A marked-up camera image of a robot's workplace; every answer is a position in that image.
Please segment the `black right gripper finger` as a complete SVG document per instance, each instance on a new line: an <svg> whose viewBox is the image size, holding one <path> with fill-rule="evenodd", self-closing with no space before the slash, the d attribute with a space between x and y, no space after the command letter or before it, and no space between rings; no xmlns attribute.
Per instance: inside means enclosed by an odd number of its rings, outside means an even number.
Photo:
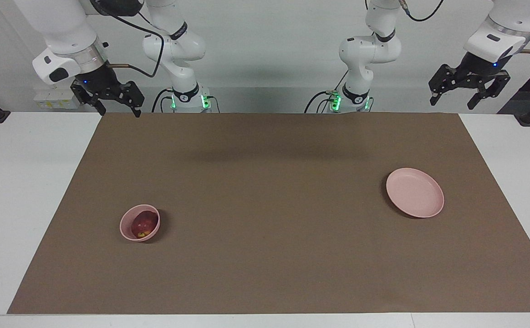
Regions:
<svg viewBox="0 0 530 328"><path fill-rule="evenodd" d="M145 97L138 85L134 81L128 81L127 83L120 84L119 91L119 102L128 106L136 118L140 118L142 114L140 108L143 105Z"/></svg>
<svg viewBox="0 0 530 328"><path fill-rule="evenodd" d="M101 100L99 100L99 97L97 95L90 95L80 83L73 82L70 85L70 89L81 104L92 106L101 116L106 114L107 110Z"/></svg>

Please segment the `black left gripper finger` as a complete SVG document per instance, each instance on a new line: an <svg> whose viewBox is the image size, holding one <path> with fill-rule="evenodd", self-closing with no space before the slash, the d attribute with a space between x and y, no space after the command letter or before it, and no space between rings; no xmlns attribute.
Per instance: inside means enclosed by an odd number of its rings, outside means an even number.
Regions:
<svg viewBox="0 0 530 328"><path fill-rule="evenodd" d="M456 86L457 69L452 68L447 64L442 64L435 72L434 76L428 82L431 91L431 106L435 106L442 94L453 91Z"/></svg>
<svg viewBox="0 0 530 328"><path fill-rule="evenodd" d="M508 72L499 72L485 77L473 75L469 83L471 87L477 89L477 92L468 101L469 110L473 110L481 100L498 97L510 79Z"/></svg>

